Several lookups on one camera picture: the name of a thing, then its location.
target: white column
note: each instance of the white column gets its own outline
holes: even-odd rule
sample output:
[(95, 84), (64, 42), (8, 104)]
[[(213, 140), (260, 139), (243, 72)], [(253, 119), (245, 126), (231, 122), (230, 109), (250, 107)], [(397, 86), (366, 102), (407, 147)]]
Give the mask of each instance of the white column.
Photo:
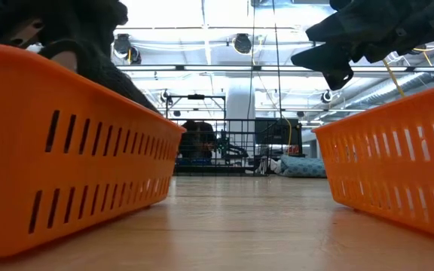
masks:
[(254, 157), (254, 135), (233, 132), (255, 131), (255, 88), (249, 78), (232, 78), (226, 93), (227, 119), (231, 144), (245, 148), (249, 157)]

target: ceiling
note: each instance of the ceiling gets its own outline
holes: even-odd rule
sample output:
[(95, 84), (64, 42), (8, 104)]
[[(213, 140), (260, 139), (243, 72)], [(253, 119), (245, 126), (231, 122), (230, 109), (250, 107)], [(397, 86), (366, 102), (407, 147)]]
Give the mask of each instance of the ceiling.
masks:
[[(128, 7), (129, 21), (119, 27), (115, 34), (130, 35), (132, 45), (142, 55), (142, 65), (292, 65), (290, 57), (313, 46), (305, 35), (305, 30), (320, 22), (334, 11), (322, 1), (275, 0), (274, 11), (269, 3), (254, 9), (248, 0), (122, 0)], [(246, 33), (254, 41), (253, 53), (243, 55), (233, 47), (237, 33)], [(427, 55), (434, 60), (434, 50)], [(128, 65), (125, 59), (113, 58), (117, 65)], [(391, 66), (423, 65), (423, 54), (399, 57), (389, 55)], [(354, 66), (383, 66), (362, 60)], [(160, 95), (164, 90), (173, 95), (199, 93), (224, 95), (234, 81), (249, 80), (249, 87), (255, 88), (255, 106), (259, 117), (273, 117), (273, 103), (283, 108), (332, 108), (343, 106), (343, 102), (371, 89), (376, 84), (389, 79), (386, 72), (356, 74), (356, 77), (342, 90), (335, 93), (331, 104), (323, 104), (321, 95), (327, 91), (327, 83), (319, 74), (293, 74), (282, 72), (278, 80), (277, 72), (127, 72), (136, 86), (159, 108), (164, 107)], [(370, 108), (385, 101), (362, 102), (352, 108)], [(214, 102), (181, 101), (174, 108), (200, 108), (209, 117), (221, 118), (219, 105)], [(326, 115), (324, 121), (334, 121), (346, 117), (349, 112)], [(287, 117), (296, 117), (295, 112), (286, 111)], [(181, 117), (202, 117), (195, 111), (183, 111)], [(307, 112), (304, 119), (319, 118), (317, 113)]]

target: cable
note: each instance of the cable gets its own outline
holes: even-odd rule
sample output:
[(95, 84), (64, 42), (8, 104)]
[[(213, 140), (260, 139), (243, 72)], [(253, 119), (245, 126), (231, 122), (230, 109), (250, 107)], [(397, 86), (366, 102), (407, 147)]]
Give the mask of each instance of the cable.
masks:
[(388, 62), (386, 62), (386, 60), (384, 60), (384, 59), (383, 59), (383, 63), (386, 66), (386, 69), (388, 70), (388, 73), (390, 73), (391, 79), (393, 79), (393, 82), (396, 85), (396, 88), (398, 89), (399, 94), (401, 94), (401, 97), (405, 97), (405, 92), (403, 91), (403, 89), (401, 88), (401, 86), (398, 84), (398, 80), (396, 79), (395, 74), (391, 70), (390, 65), (388, 65)]
[(434, 50), (434, 48), (432, 49), (418, 49), (418, 48), (413, 48), (413, 50), (418, 51), (418, 52), (431, 52)]
[(428, 54), (426, 53), (426, 51), (423, 52), (423, 55), (425, 56), (426, 61), (428, 62), (428, 64), (433, 67), (433, 64), (431, 63), (431, 60), (429, 59)]
[[(259, 76), (259, 80), (261, 81), (262, 87), (264, 88), (264, 90), (265, 90), (265, 92), (267, 94), (267, 97), (269, 97), (270, 102), (272, 102), (272, 105), (275, 108), (277, 108), (276, 103), (274, 102), (274, 100), (272, 100), (272, 97), (270, 96), (269, 91), (267, 90), (267, 88), (264, 85), (264, 81), (262, 80), (261, 75), (259, 73), (257, 73), (257, 76)], [(292, 125), (291, 125), (291, 122), (287, 119), (287, 117), (283, 115), (282, 110), (280, 110), (280, 116), (281, 116), (281, 118), (283, 118), (284, 120), (286, 120), (287, 124), (289, 125), (289, 141), (287, 142), (287, 155), (289, 155), (289, 150), (290, 150), (290, 147), (291, 147), (291, 138), (292, 138)]]
[(246, 145), (249, 144), (249, 118), (250, 118), (250, 107), (252, 104), (252, 82), (254, 77), (254, 37), (255, 37), (255, 8), (252, 16), (252, 52), (251, 52), (251, 67), (250, 67), (250, 86), (249, 86), (249, 106), (247, 107), (247, 130), (246, 130)]
[(274, 30), (275, 30), (274, 33), (276, 34), (277, 84), (279, 87), (279, 113), (280, 113), (280, 118), (281, 119), (284, 118), (287, 121), (287, 124), (289, 125), (289, 141), (287, 144), (287, 155), (289, 155), (289, 151), (291, 150), (292, 125), (291, 125), (291, 122), (283, 115), (283, 104), (282, 104), (282, 99), (280, 96), (281, 83), (280, 83), (279, 39), (277, 37), (276, 0), (272, 0), (272, 12), (274, 14)]

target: yellow cable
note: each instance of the yellow cable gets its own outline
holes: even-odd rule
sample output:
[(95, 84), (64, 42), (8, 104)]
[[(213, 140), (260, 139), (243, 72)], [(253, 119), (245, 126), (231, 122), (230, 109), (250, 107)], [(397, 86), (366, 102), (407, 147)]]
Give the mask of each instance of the yellow cable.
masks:
[(428, 62), (428, 64), (433, 67), (433, 64), (431, 63), (431, 60), (429, 59), (428, 54), (426, 52), (423, 52), (423, 55), (425, 56), (426, 61)]
[[(262, 86), (263, 86), (263, 88), (264, 88), (264, 90), (265, 90), (265, 92), (266, 92), (266, 94), (267, 94), (267, 97), (269, 97), (269, 100), (270, 100), (270, 102), (272, 102), (272, 105), (273, 105), (275, 108), (277, 108), (276, 103), (272, 100), (272, 97), (270, 96), (269, 91), (268, 91), (267, 88), (265, 87), (265, 85), (264, 85), (264, 81), (262, 81), (261, 75), (259, 75), (259, 73), (258, 73), (258, 76), (259, 76), (259, 80), (261, 81)], [(286, 120), (286, 121), (287, 121), (287, 124), (289, 125), (289, 141), (287, 142), (287, 155), (289, 155), (289, 151), (291, 150), (292, 125), (291, 125), (291, 122), (287, 119), (287, 117), (285, 117), (285, 116), (283, 115), (283, 112), (282, 112), (282, 111), (280, 111), (280, 116), (281, 116), (281, 118), (283, 118), (284, 120)]]
[(390, 65), (388, 65), (388, 62), (386, 62), (386, 60), (384, 60), (384, 59), (383, 59), (383, 63), (386, 66), (386, 69), (388, 70), (388, 73), (390, 73), (391, 79), (393, 79), (393, 82), (396, 85), (396, 88), (398, 89), (399, 94), (401, 94), (401, 97), (405, 97), (405, 92), (403, 91), (403, 89), (401, 88), (401, 86), (398, 84), (398, 80), (396, 79), (395, 74), (391, 70)]
[(433, 49), (418, 49), (418, 48), (413, 48), (413, 50), (416, 50), (418, 52), (431, 52), (431, 51), (434, 50), (434, 48)]

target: spotlight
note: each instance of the spotlight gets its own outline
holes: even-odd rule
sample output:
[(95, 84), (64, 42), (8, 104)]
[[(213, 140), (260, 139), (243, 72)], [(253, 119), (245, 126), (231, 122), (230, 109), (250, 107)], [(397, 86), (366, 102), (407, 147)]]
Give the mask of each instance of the spotlight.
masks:
[(321, 101), (323, 103), (330, 103), (332, 101), (332, 92), (327, 90), (321, 95)]
[(172, 97), (169, 97), (167, 90), (164, 90), (160, 93), (160, 101), (166, 102), (167, 100), (169, 101), (169, 105), (173, 105)]
[(129, 38), (130, 35), (128, 34), (118, 34), (117, 39), (115, 39), (115, 43), (113, 44), (115, 51), (124, 55), (128, 54), (128, 50), (132, 47)]
[(252, 49), (252, 42), (247, 34), (237, 34), (234, 40), (234, 48), (239, 53), (248, 54)]

